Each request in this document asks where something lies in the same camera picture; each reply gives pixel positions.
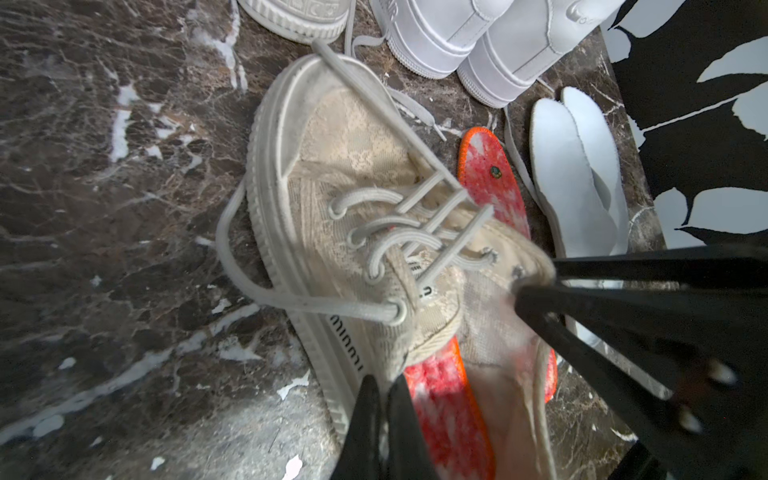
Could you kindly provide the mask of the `beige sneaker one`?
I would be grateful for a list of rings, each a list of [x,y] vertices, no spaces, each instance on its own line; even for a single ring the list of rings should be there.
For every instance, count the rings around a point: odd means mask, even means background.
[[[497,262],[479,245],[482,233],[500,234],[493,220],[358,60],[315,42],[266,92],[217,254],[246,297],[287,313],[342,447],[363,378],[375,377],[379,479],[392,384],[453,338],[487,427],[492,479],[556,475],[546,401],[519,386],[478,395],[464,358],[467,277]]]
[[[287,40],[310,45],[335,41],[350,18],[350,0],[238,0],[257,23]]]

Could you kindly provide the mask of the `white shoe insole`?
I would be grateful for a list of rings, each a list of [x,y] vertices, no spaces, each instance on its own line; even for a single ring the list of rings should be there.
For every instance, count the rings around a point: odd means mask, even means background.
[[[612,131],[598,104],[584,92],[565,87],[561,102],[575,121],[598,196],[616,227],[616,244],[611,254],[624,255],[628,251],[628,207]]]
[[[595,187],[576,122],[566,106],[552,99],[537,101],[529,141],[534,184],[556,256],[610,254],[617,229]]]

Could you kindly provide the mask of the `red fuzzy insole orange trim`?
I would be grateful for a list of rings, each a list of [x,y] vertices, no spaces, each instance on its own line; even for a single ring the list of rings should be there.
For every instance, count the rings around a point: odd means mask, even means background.
[[[517,316],[514,287],[543,272],[547,255],[531,241],[526,207],[500,140],[485,127],[468,130],[460,145],[458,178],[470,198],[494,209],[498,236],[482,233],[481,247],[498,253],[487,270],[471,272],[466,283],[469,335],[464,358],[475,392],[504,396],[514,386],[547,401],[557,385],[555,354]]]

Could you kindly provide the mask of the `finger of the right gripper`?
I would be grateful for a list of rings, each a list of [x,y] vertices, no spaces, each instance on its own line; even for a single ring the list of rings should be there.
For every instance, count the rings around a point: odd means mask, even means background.
[[[673,281],[694,288],[765,289],[767,250],[713,245],[554,261],[566,280]]]
[[[767,293],[525,286],[514,308],[636,435],[617,479],[767,475]]]

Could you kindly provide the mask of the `white sneaker one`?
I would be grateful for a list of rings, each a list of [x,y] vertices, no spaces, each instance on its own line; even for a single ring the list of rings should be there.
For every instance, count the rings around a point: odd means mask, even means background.
[[[459,66],[459,79],[476,100],[502,109],[620,5],[619,1],[515,1]]]
[[[354,14],[350,13],[344,52],[353,57],[359,46],[385,43],[408,70],[428,79],[443,79],[457,70],[512,4],[512,0],[371,1],[380,35],[355,37]]]

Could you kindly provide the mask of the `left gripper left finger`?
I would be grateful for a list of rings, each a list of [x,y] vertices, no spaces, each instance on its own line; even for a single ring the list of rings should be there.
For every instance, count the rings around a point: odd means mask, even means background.
[[[373,375],[366,375],[358,392],[341,454],[331,480],[378,480],[381,396]]]

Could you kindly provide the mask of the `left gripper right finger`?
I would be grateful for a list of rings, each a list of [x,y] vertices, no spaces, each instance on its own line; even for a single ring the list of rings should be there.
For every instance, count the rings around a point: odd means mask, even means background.
[[[386,420],[388,424],[386,478],[439,480],[404,375],[400,375],[394,381],[388,392]]]

